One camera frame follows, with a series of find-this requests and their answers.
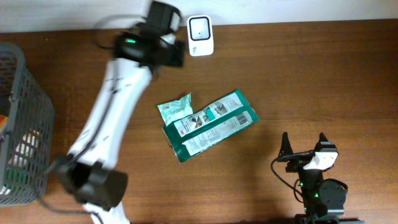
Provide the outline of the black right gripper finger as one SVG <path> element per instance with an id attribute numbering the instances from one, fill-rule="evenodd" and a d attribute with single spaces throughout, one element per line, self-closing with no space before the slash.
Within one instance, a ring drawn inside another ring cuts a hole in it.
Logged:
<path id="1" fill-rule="evenodd" d="M 329 141 L 324 133 L 319 134 L 319 140 L 314 148 L 315 152 L 336 152 L 336 146 L 333 142 Z"/>
<path id="2" fill-rule="evenodd" d="M 282 142 L 278 157 L 289 156 L 293 154 L 293 150 L 289 141 L 288 133 L 283 132 Z"/>

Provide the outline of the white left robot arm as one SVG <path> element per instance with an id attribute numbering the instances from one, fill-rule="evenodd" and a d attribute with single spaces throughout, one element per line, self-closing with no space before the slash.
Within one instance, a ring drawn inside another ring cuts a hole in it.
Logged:
<path id="1" fill-rule="evenodd" d="M 108 47 L 102 87 L 85 126 L 68 153 L 44 170 L 54 173 L 82 210 L 62 210 L 39 202 L 52 212 L 89 215 L 94 223 L 129 223 L 122 199 L 128 175 L 115 170 L 120 144 L 131 115 L 154 72 L 161 66 L 182 67 L 185 43 L 176 40 L 181 11 L 152 1 L 145 16 L 114 38 Z"/>

